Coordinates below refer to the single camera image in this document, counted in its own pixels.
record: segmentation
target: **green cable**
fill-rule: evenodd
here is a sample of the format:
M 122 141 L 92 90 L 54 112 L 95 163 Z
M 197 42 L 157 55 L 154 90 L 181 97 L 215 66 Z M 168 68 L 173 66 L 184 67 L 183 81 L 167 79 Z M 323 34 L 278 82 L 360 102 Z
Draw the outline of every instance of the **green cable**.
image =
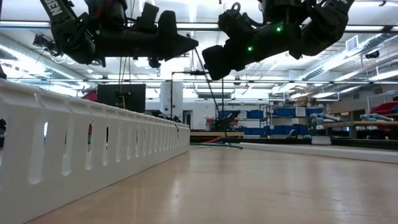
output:
M 225 145 L 225 144 L 194 143 L 194 142 L 192 142 L 190 145 L 191 145 L 191 146 L 218 146 L 218 147 L 233 147 L 233 148 L 236 148 L 236 149 L 243 149 L 243 147 L 241 147 L 241 146 L 229 146 L 229 145 Z

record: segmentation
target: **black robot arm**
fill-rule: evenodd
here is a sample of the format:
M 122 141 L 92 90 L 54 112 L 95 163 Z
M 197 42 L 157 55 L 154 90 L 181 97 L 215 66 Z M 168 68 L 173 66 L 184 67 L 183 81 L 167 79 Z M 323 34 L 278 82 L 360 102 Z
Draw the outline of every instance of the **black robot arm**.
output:
M 240 71 L 247 64 L 289 51 L 296 59 L 316 55 L 337 42 L 348 23 L 348 11 L 354 0 L 259 0 L 263 8 L 263 26 L 246 13 L 240 5 L 219 16 L 218 25 L 229 39 L 222 47 L 205 49 L 202 56 L 213 80 L 227 76 L 231 70 Z M 310 17 L 311 22 L 301 28 Z
M 88 13 L 77 17 L 67 0 L 40 0 L 51 22 L 51 31 L 59 53 L 78 63 L 98 62 L 106 66 L 105 57 L 148 57 L 157 68 L 159 60 L 170 60 L 198 46 L 198 42 L 177 33 L 173 11 L 155 18 L 159 11 L 145 3 L 141 17 L 127 18 L 126 0 L 86 0 Z M 127 20 L 134 21 L 131 27 Z

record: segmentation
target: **wooden floor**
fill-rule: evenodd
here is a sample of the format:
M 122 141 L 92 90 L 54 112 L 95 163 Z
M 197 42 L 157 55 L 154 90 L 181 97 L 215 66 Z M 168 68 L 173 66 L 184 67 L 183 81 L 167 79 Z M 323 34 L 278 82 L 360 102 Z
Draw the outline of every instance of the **wooden floor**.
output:
M 398 223 L 398 165 L 194 148 L 31 223 Z

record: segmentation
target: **white text on robot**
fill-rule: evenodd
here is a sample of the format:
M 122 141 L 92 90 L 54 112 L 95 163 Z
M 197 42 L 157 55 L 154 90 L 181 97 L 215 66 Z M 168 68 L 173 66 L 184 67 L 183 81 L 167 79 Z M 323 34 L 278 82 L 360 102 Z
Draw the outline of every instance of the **white text on robot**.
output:
M 62 13 L 61 7 L 56 0 L 44 0 L 47 7 L 50 9 L 51 15 L 56 16 Z

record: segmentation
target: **air vent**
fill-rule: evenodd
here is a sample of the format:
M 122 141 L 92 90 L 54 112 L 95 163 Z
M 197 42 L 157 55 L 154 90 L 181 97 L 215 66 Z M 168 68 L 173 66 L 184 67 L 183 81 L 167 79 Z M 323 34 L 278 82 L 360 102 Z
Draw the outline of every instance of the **air vent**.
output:
M 375 88 L 375 89 L 374 89 L 374 94 L 375 94 L 375 95 L 378 95 L 378 94 L 381 94 L 381 93 L 383 93 L 383 88 L 378 87 L 378 88 Z
M 350 50 L 354 50 L 358 48 L 358 35 L 354 36 L 350 40 L 346 41 L 346 50 L 349 52 Z
M 214 93 L 216 99 L 222 99 L 222 93 Z M 198 93 L 199 99 L 212 99 L 211 93 Z M 224 93 L 224 99 L 231 99 L 231 93 Z

